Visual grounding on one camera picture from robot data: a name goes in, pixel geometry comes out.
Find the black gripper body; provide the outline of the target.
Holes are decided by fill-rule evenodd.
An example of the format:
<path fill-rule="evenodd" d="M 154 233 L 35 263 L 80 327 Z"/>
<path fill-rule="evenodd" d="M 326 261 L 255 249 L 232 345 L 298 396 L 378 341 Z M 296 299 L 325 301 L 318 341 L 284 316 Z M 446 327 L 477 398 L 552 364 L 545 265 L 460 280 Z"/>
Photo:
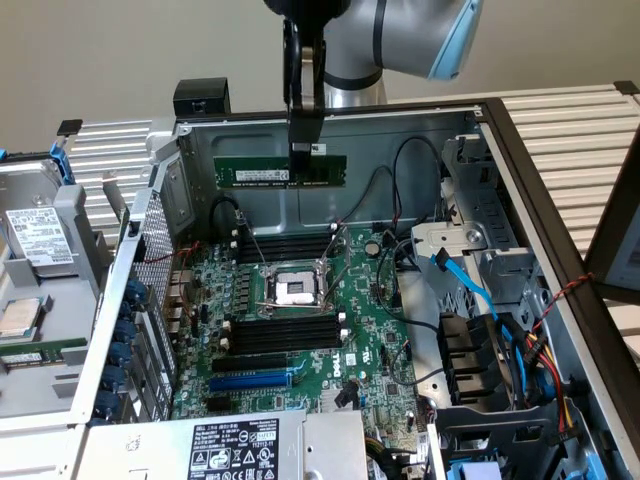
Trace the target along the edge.
<path fill-rule="evenodd" d="M 263 3 L 276 15 L 294 23 L 328 23 L 350 7 L 349 0 L 264 0 Z"/>

